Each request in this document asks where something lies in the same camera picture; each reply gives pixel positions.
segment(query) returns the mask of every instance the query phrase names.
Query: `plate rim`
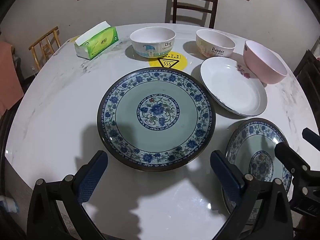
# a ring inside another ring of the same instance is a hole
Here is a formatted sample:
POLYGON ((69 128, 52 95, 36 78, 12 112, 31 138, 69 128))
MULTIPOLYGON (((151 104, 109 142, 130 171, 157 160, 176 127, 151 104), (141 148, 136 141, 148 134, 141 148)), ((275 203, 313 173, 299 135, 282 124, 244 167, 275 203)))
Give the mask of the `plate rim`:
MULTIPOLYGON (((230 147, 231 147, 231 143, 233 142, 233 140, 235 139, 235 136, 238 134, 238 132, 241 130, 242 127, 244 127, 246 124, 250 123, 250 122, 264 122, 266 124, 269 124, 270 126, 272 126, 273 128, 275 128, 275 130, 283 137, 283 142, 287 145, 288 144, 288 141, 286 139, 286 137, 284 136, 284 134, 282 133, 282 131, 271 121, 267 120, 267 119, 264 119, 264 118, 260 118, 260 117, 254 117, 254 118, 250 118, 250 119, 247 119, 247 120, 244 120, 236 129, 235 131, 232 133, 231 137, 230 137, 230 140, 228 141, 228 144, 227 144, 227 147, 226 147, 226 151, 225 151, 225 157, 227 158, 229 152, 230 152, 230 147)), ((288 183, 288 190, 286 190, 286 193, 287 193, 287 196, 288 196, 288 193, 289 193, 289 190, 291 188, 291 182, 292 182, 292 174, 290 173, 290 178, 289 178, 289 183, 288 183)), ((229 212, 229 214, 231 214, 231 208, 230 208, 230 201, 227 201, 226 200, 226 196, 225 196, 225 192, 221 186, 221 190, 222 190, 222 196, 223 196, 223 201, 226 205, 226 208, 229 212)), ((254 221, 252 223, 249 223, 250 219, 248 219, 246 225, 249 225, 249 226, 252 226, 254 221)))
MULTIPOLYGON (((249 71, 251 72, 250 74, 253 74, 254 76, 256 76, 246 65, 240 64, 238 61, 236 61, 236 60, 234 60, 234 59, 231 59, 231 58, 227 58, 227 57, 222 57, 222 58, 230 59, 230 60, 233 60, 233 61, 237 62, 238 65, 241 65, 241 67, 244 67, 244 68, 246 68, 247 70, 249 70, 249 71)), ((259 113, 259 114, 254 114, 254 115, 242 114, 242 113, 239 113, 238 111, 236 111, 236 110, 234 110, 234 109, 231 109, 229 106, 227 106, 225 103, 223 103, 214 93, 212 93, 212 92, 210 91, 210 89, 208 88, 208 86, 206 85, 206 83, 204 82, 204 80, 203 80, 203 78, 202 78, 201 68, 202 68, 203 63, 204 63, 206 60, 204 60, 204 61, 201 63, 200 71, 199 71, 199 72, 200 72, 200 78, 201 78, 201 81, 202 81, 202 83, 204 84, 205 88, 208 90, 208 92, 210 93, 210 95, 212 95, 213 99, 214 99, 215 101, 217 101, 217 103, 218 103, 220 106, 222 106, 223 108, 225 108, 226 110, 228 110, 229 112, 231 112, 231 113, 233 113, 233 114, 237 114, 237 115, 239 115, 239 116, 244 116, 244 117, 255 117, 255 116, 258 116, 258 115, 262 114, 262 113, 265 111, 265 109, 267 108, 267 105, 268 105, 268 95, 267 95, 266 89, 265 89, 265 87, 263 86, 263 84, 262 84, 261 81, 260 81, 260 83, 261 83, 261 85, 262 85, 262 87, 263 87, 263 89, 264 89, 264 91, 265 91, 265 95, 266 95, 266 105, 265 105, 265 107, 264 107, 264 109, 263 109, 263 111, 262 111, 261 113, 259 113)))
POLYGON ((106 147, 106 149, 108 150, 108 152, 115 157, 118 161, 120 161, 121 163, 140 170, 140 171, 169 171, 169 170, 173 170, 176 168, 179 168, 181 166, 186 165, 187 163, 191 162, 193 159, 195 159, 196 157, 199 156, 200 153, 202 153, 202 151, 207 147, 207 145, 209 144, 209 142, 211 141, 212 135, 214 133, 215 130, 215 126, 216 126, 216 112, 214 109, 214 104, 213 104, 214 100, 212 99, 212 97, 210 96, 210 94, 208 93, 208 91, 206 90, 206 88, 193 76, 191 76, 190 74, 177 70, 177 69, 172 69, 172 68, 165 68, 165 67, 147 67, 147 68, 141 68, 135 71, 132 71, 124 76, 122 76, 121 78, 119 78, 117 81, 115 81, 109 88, 108 90, 105 92, 104 96, 102 97, 100 104, 99 104, 99 108, 98 108, 98 113, 97 113, 97 128, 98 128, 98 133, 100 136, 101 141, 103 142, 103 145, 106 147), (112 145, 105 139, 104 136, 104 132, 103 132, 103 127, 102 127, 102 123, 101 123, 101 114, 102 114, 102 107, 105 103, 106 97, 108 96, 108 94, 112 91, 112 89, 115 87, 115 85, 119 82, 121 82, 122 80, 125 80, 126 78, 130 77, 130 76, 135 76, 138 72, 143 72, 143 71, 148 71, 148 70, 168 70, 169 72, 176 72, 178 74, 181 74, 189 79, 191 79, 204 93, 204 95, 206 95, 207 100, 210 104, 210 108, 211 108, 211 129, 208 132, 208 136, 207 138, 204 139, 203 144, 199 147, 199 149, 197 149, 192 155, 188 156, 186 159, 178 162, 178 163, 173 163, 171 165, 167 165, 167 166, 159 166, 159 167, 148 167, 148 166, 144 166, 144 165, 140 165, 140 164, 135 164, 133 162, 131 162, 130 160, 126 159, 125 157, 122 157, 116 149, 114 149, 112 147, 112 145))

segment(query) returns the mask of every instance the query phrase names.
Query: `small blue and white plate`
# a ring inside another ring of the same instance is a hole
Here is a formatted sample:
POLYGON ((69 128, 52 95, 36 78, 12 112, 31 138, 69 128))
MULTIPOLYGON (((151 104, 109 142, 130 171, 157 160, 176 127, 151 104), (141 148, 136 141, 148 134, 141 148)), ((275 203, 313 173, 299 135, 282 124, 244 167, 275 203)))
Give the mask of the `small blue and white plate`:
MULTIPOLYGON (((232 134, 227 146, 226 158, 243 174, 252 174, 258 180, 281 179, 288 193, 292 175, 275 157, 275 147, 279 142, 288 144, 282 132, 272 122, 262 118, 248 119, 232 134)), ((223 198, 231 213, 235 203, 229 201, 224 192, 223 198)), ((257 200, 247 222, 248 225, 253 225, 260 205, 261 200, 257 200)))

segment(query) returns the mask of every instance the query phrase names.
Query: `green tissue box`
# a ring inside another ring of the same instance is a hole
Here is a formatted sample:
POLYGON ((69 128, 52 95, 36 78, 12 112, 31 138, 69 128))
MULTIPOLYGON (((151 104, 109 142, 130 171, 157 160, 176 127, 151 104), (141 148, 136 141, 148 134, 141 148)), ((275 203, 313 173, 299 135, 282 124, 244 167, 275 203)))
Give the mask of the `green tissue box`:
POLYGON ((77 56, 93 59, 118 39, 115 27, 111 27, 107 22, 99 23, 76 39, 77 56))

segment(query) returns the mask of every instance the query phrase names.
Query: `metal screw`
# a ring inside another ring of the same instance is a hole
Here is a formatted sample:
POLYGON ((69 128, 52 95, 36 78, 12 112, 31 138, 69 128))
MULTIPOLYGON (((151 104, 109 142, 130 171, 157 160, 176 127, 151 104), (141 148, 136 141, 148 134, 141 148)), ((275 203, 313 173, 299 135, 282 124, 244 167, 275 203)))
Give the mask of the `metal screw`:
POLYGON ((253 180, 253 176, 251 174, 246 174, 244 177, 249 181, 253 180))
POLYGON ((37 185, 41 185, 42 183, 43 183, 43 179, 38 179, 36 182, 37 185))
POLYGON ((276 178, 276 179, 275 179, 275 183, 278 184, 278 185, 281 185, 281 184, 282 184, 282 181, 281 181, 280 179, 276 178))
POLYGON ((308 194, 308 189, 307 189, 306 187, 303 187, 303 188, 302 188, 302 193, 303 193, 304 195, 307 195, 307 194, 308 194))
POLYGON ((67 175, 64 179, 65 179, 65 181, 72 181, 73 175, 67 175))

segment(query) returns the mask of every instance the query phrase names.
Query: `round table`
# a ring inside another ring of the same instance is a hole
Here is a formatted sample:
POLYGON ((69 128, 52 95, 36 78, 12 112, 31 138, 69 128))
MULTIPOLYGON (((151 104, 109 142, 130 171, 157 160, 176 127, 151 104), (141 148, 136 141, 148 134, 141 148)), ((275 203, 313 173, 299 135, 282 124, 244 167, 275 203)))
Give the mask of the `round table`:
MULTIPOLYGON (((202 27, 179 24, 136 24, 117 27, 119 42, 89 61, 79 58, 74 42, 67 41, 50 58, 25 94, 15 115, 6 158, 31 187, 37 179, 47 182, 75 174, 97 150, 105 150, 97 130, 97 111, 108 88, 127 73, 149 67, 132 48, 130 34, 147 26, 164 26, 177 34, 175 52, 188 61, 184 69, 200 80, 205 60, 196 47, 202 27)), ((245 39, 226 33, 236 43, 231 58, 243 63, 245 39)), ((288 76, 267 85, 267 109, 259 117, 273 122, 289 145, 313 170, 320 155, 303 140, 305 127, 317 132, 310 105, 298 81, 288 76)), ((212 171, 213 150, 225 152, 236 127, 243 121, 218 104, 214 135, 192 162, 171 171, 143 172, 130 168, 108 153, 109 164, 84 208, 99 230, 131 240, 212 239, 229 216, 221 185, 212 171)))

